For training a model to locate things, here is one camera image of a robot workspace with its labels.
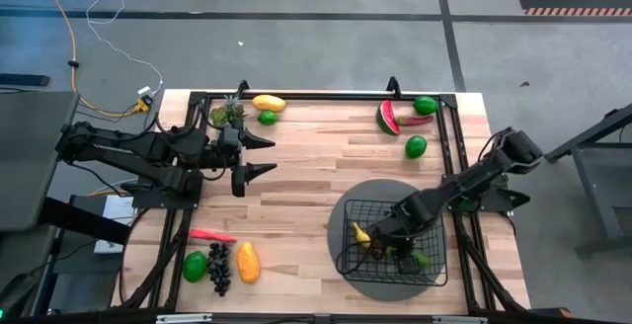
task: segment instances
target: gray floor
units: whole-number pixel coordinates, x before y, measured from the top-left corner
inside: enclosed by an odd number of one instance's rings
[[[85,9],[94,0],[61,0]],[[517,0],[449,0],[453,14],[521,14]],[[437,13],[436,0],[126,0],[135,10],[217,12]],[[114,9],[119,1],[104,2]],[[0,0],[1,7],[52,7],[50,0]],[[92,102],[126,108],[153,72],[127,61],[72,21],[82,64],[78,87]],[[492,130],[524,129],[550,150],[604,113],[630,103],[630,25],[456,24],[468,91],[482,92]],[[403,88],[453,91],[441,23],[289,21],[116,21],[99,27],[107,39],[146,59],[167,88],[383,89],[390,75]],[[0,19],[0,72],[50,75],[52,90],[69,89],[70,47],[60,19]],[[528,87],[519,85],[528,81]],[[113,127],[104,121],[94,124]],[[117,128],[138,131],[142,117]],[[624,139],[632,139],[632,129]],[[578,245],[601,236],[570,160],[542,164],[512,178],[533,201],[515,215],[517,241],[531,304],[565,306],[577,316],[627,322],[632,318],[632,253],[579,259]],[[90,165],[111,182],[123,172]],[[50,194],[67,199],[100,188],[79,170],[60,166]],[[67,300],[107,279],[62,279],[55,305],[66,310],[103,307],[104,296]]]

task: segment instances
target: yellow banana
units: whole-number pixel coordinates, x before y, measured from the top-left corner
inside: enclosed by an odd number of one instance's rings
[[[355,231],[355,241],[362,244],[365,249],[368,249],[368,246],[371,244],[371,238],[366,235],[364,230],[360,229],[357,226],[357,223],[354,222],[354,231]]]

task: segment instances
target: watermelon slice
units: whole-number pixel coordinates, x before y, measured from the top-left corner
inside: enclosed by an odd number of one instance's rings
[[[399,126],[395,122],[391,101],[384,101],[379,105],[375,119],[382,131],[389,135],[399,135]]]

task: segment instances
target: wire basket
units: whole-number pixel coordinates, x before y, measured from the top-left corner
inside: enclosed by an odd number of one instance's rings
[[[352,224],[355,222],[360,228],[365,229],[369,224],[388,215],[394,204],[395,202],[367,200],[345,202],[342,240],[342,249],[345,253],[342,254],[342,272],[347,272],[357,266],[357,270],[344,275],[345,279],[378,284],[445,285],[447,283],[445,236],[441,216],[428,232],[413,240],[413,251],[419,251],[430,259],[430,265],[423,268],[419,274],[401,275],[391,256],[375,259],[371,255],[365,256],[366,249],[357,246]]]

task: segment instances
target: wooden tabletop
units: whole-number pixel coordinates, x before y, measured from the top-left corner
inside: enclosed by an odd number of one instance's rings
[[[190,90],[167,90],[160,109],[161,123],[182,125]],[[481,94],[456,94],[470,163],[490,136]],[[379,302],[365,297],[336,272],[327,247],[326,225],[332,207],[350,187],[370,179],[394,179],[419,189],[436,187],[444,173],[436,122],[402,128],[399,136],[379,130],[377,102],[287,101],[279,122],[262,126],[250,101],[244,101],[246,127],[276,142],[276,147],[245,152],[248,162],[276,162],[278,167],[246,187],[246,197],[234,198],[227,173],[205,182],[192,227],[230,234],[250,241],[262,271],[255,284],[243,284],[232,257],[233,281],[226,296],[213,292],[204,278],[182,281],[179,311],[274,312],[349,314],[462,314],[466,305],[451,217],[444,216],[447,234],[448,282],[417,297]],[[397,116],[414,114],[410,102],[394,102]],[[451,123],[447,123],[453,144]],[[418,160],[404,157],[411,135],[428,140]],[[457,160],[453,160],[459,170]],[[165,211],[148,211],[133,230],[124,254],[124,288],[130,295],[156,261]],[[514,298],[528,307],[528,297],[512,227],[496,214],[482,213],[481,227],[488,263]],[[202,250],[207,241],[191,240],[187,254]],[[166,297],[172,265],[165,273],[161,302]],[[471,264],[477,299],[483,305],[480,276]]]

